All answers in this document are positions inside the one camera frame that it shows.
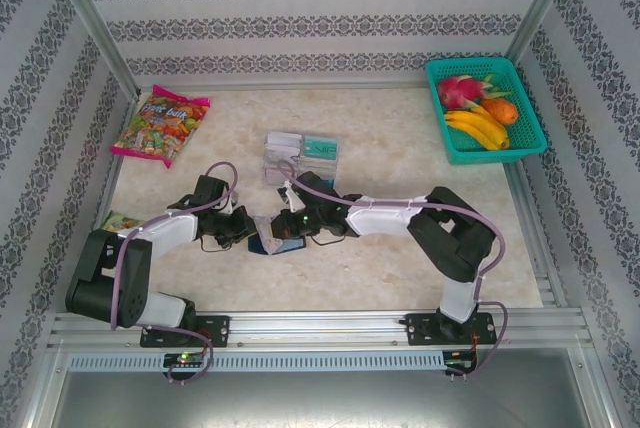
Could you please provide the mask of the aluminium wall rail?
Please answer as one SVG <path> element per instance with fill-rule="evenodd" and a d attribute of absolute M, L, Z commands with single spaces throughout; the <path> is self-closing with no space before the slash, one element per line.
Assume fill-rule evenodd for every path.
<path fill-rule="evenodd" d="M 320 83 L 231 83 L 161 86 L 171 92 L 181 94 L 213 93 L 222 91 L 270 91 L 270 90 L 339 90 L 339 89 L 428 89 L 427 81 L 385 81 L 385 82 L 320 82 Z"/>

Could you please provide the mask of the green candy bag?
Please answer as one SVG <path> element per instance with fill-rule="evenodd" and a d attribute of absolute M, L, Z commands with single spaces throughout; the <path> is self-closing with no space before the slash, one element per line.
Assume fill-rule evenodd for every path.
<path fill-rule="evenodd" d="M 110 210 L 99 228 L 101 230 L 111 233 L 117 233 L 119 236 L 126 237 L 131 231 L 142 224 L 142 220 L 129 217 L 114 210 Z"/>

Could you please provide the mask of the grey metal sheet panel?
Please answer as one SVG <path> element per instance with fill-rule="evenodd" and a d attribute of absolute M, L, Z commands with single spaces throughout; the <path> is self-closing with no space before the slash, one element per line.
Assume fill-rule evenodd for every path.
<path fill-rule="evenodd" d="M 584 348 L 505 349 L 466 379 L 236 369 L 184 387 L 135 359 L 49 355 L 24 428 L 624 428 Z"/>

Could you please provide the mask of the white card with pink print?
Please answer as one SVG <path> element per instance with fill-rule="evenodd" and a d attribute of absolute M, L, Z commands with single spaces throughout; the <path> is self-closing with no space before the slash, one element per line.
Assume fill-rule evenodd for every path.
<path fill-rule="evenodd" d="M 279 160 L 276 163 L 263 165 L 263 180 L 269 186 L 282 186 L 289 177 L 296 177 L 298 168 L 296 165 Z"/>
<path fill-rule="evenodd" d="M 283 241 L 273 235 L 270 217 L 257 216 L 254 218 L 257 234 L 262 247 L 268 255 L 275 254 L 283 245 Z"/>

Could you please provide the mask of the yellow banana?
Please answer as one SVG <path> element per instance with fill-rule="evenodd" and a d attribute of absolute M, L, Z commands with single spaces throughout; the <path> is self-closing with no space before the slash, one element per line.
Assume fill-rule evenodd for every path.
<path fill-rule="evenodd" d="M 510 139 L 504 129 L 495 124 L 481 119 L 480 121 L 447 120 L 450 128 L 462 131 L 476 140 L 482 147 L 489 151 L 505 150 L 510 147 Z"/>
<path fill-rule="evenodd" d="M 444 118 L 447 121 L 462 121 L 467 123 L 486 122 L 496 128 L 502 135 L 507 135 L 506 128 L 486 113 L 476 113 L 474 111 L 467 110 L 451 110 L 444 114 Z"/>

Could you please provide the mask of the pink candy bag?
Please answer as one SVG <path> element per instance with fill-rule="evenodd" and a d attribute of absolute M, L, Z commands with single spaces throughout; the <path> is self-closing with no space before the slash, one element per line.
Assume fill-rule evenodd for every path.
<path fill-rule="evenodd" d="M 207 97 L 189 98 L 154 85 L 110 151 L 116 156 L 160 161 L 170 168 L 210 107 Z"/>

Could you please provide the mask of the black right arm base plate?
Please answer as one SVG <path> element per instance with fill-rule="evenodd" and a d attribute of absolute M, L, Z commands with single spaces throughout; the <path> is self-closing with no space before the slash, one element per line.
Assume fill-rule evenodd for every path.
<path fill-rule="evenodd" d="M 409 313 L 400 323 L 405 326 L 410 346 L 467 345 L 474 339 L 480 345 L 497 341 L 494 320 L 490 313 L 474 313 L 464 323 L 458 323 L 433 313 Z"/>

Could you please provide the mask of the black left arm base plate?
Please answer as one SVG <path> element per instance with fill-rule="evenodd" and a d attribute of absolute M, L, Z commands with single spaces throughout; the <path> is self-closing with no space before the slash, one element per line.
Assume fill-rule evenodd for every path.
<path fill-rule="evenodd" d="M 192 335 L 194 332 L 206 337 L 214 348 L 224 348 L 228 343 L 229 325 L 228 316 L 197 315 L 179 326 L 179 329 L 187 330 L 189 334 L 144 328 L 139 344 L 143 348 L 203 348 L 205 342 Z"/>

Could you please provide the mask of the orange fruit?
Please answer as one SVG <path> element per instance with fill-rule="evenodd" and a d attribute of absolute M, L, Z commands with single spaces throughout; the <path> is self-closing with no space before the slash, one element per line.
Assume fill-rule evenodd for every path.
<path fill-rule="evenodd" d="M 519 118 L 517 106 L 507 99 L 483 99 L 480 105 L 503 125 L 513 125 Z"/>

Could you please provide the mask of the aluminium side rail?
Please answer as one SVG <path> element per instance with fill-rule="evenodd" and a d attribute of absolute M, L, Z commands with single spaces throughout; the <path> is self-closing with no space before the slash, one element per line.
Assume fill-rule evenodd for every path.
<path fill-rule="evenodd" d="M 534 276 L 545 308 L 568 308 L 558 270 L 520 161 L 503 165 Z"/>

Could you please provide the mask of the teal plastic basket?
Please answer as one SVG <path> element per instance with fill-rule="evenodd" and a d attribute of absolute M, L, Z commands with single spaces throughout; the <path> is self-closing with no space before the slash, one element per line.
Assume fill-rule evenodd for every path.
<path fill-rule="evenodd" d="M 467 57 L 431 60 L 425 65 L 431 89 L 433 107 L 440 128 L 444 150 L 452 165 L 512 163 L 528 155 L 540 154 L 547 148 L 547 141 L 534 109 L 525 92 L 519 75 L 511 61 L 504 57 Z M 507 91 L 507 99 L 518 109 L 519 118 L 507 128 L 510 147 L 489 151 L 469 135 L 449 128 L 445 123 L 445 108 L 436 93 L 440 81 L 459 75 L 482 79 L 492 76 L 501 91 Z"/>

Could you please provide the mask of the clear acrylic card stand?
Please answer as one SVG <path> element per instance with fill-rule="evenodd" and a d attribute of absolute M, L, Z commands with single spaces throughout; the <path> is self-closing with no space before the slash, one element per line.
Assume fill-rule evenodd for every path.
<path fill-rule="evenodd" d="M 293 164 L 298 168 L 297 176 L 306 171 L 312 171 L 316 175 L 317 172 L 333 172 L 337 174 L 338 158 L 335 161 L 306 158 L 303 155 L 302 144 L 300 146 L 300 150 L 299 162 L 297 164 Z"/>

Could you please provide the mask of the teal VIP card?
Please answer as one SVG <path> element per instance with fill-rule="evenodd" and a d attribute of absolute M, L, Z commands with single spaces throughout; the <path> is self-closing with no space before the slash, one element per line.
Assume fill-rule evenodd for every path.
<path fill-rule="evenodd" d="M 338 158 L 339 145 L 334 138 L 304 135 L 302 149 L 306 158 L 335 161 Z"/>

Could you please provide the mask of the aluminium mounting rail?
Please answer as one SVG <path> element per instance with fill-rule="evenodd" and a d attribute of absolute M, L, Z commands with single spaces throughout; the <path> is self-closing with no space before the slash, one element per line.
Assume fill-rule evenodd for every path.
<path fill-rule="evenodd" d="M 229 351 L 361 351 L 404 349 L 399 311 L 232 312 Z M 46 342 L 49 350 L 120 352 L 139 348 L 139 328 L 111 331 L 107 324 L 62 313 Z M 502 348 L 591 347 L 593 338 L 579 308 L 514 309 Z"/>

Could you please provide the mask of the blue card holder wallet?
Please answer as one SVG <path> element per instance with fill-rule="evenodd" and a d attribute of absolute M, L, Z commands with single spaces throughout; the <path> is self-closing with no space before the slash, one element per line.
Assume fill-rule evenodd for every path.
<path fill-rule="evenodd" d="M 248 251 L 257 255 L 273 256 L 301 250 L 305 247 L 306 241 L 303 238 L 286 240 L 269 238 L 267 246 L 263 244 L 259 234 L 254 234 L 248 238 Z"/>

